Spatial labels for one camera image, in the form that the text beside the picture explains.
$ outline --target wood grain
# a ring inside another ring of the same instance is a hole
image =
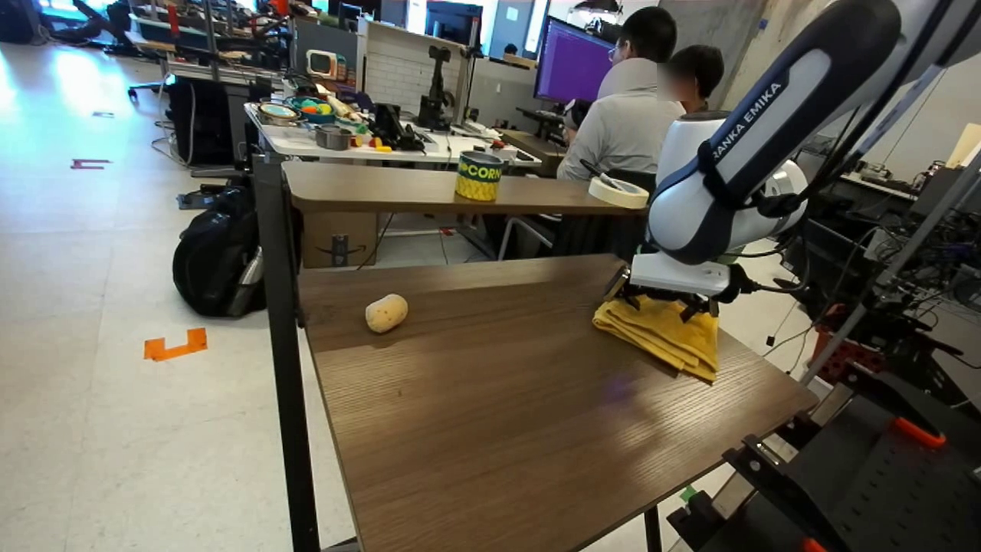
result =
[[[640,216],[591,196],[586,183],[502,177],[495,201],[457,195],[456,173],[287,161],[293,204],[304,212],[593,214]]]
[[[307,336],[367,552],[572,550],[813,395],[727,334],[719,380],[595,330],[595,255],[306,273]],[[377,336],[364,307],[409,315]]]

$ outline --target purple screen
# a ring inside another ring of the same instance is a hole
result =
[[[547,21],[536,96],[561,103],[595,101],[599,84],[611,67],[613,45],[555,20]]]

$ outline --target gray shirt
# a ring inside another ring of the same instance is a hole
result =
[[[629,59],[615,65],[603,80],[600,95],[573,138],[557,177],[588,181],[586,159],[603,171],[657,172],[657,159],[668,129],[685,109],[657,98],[656,64]]]

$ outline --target black backpack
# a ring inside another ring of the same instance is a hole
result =
[[[245,312],[229,313],[238,280],[258,247],[255,199],[249,189],[229,186],[181,233],[174,251],[174,285],[187,304],[204,316],[261,310],[266,299],[259,285]]]

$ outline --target potato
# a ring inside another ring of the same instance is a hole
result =
[[[401,295],[388,294],[365,308],[365,321],[368,328],[377,334],[402,323],[409,313],[409,302]]]

